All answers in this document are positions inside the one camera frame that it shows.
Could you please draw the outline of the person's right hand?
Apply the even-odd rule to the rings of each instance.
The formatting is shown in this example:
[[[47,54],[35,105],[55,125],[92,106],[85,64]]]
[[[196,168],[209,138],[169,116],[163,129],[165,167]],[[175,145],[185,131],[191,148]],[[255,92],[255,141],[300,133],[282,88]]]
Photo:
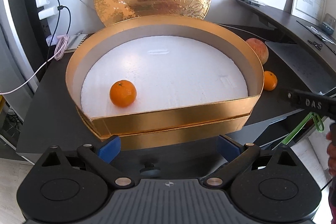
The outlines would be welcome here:
[[[330,132],[326,135],[326,139],[330,140],[330,144],[327,147],[328,159],[328,170],[329,174],[333,177],[331,180],[331,186],[329,189],[329,206],[333,219],[331,223],[335,223],[336,220],[336,208],[335,208],[335,194],[336,194],[336,146],[335,146],[335,133],[336,133],[335,123],[330,125]]]

